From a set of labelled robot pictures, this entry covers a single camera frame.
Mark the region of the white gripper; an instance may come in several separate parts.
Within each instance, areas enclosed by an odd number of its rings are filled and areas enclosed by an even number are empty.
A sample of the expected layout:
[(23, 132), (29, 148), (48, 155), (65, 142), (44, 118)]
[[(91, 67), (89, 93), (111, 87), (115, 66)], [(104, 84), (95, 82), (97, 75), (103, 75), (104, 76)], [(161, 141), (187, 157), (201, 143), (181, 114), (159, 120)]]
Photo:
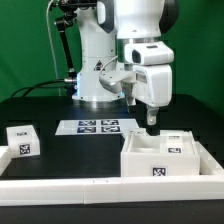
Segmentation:
[(147, 124), (156, 124), (158, 109), (169, 104), (172, 95), (173, 51), (163, 42), (132, 43), (124, 47), (125, 60), (133, 66), (131, 86), (125, 88), (129, 113), (136, 111), (136, 100), (149, 105)]

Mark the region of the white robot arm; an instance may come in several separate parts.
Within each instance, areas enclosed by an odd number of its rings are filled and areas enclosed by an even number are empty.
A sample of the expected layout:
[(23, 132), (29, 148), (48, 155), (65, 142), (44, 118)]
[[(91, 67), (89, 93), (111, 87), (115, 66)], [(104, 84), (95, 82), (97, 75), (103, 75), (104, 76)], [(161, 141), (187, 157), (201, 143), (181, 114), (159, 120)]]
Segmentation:
[(160, 37), (177, 21), (178, 0), (94, 0), (77, 14), (82, 68), (73, 98), (92, 108), (140, 101), (154, 125), (171, 101), (174, 52)]

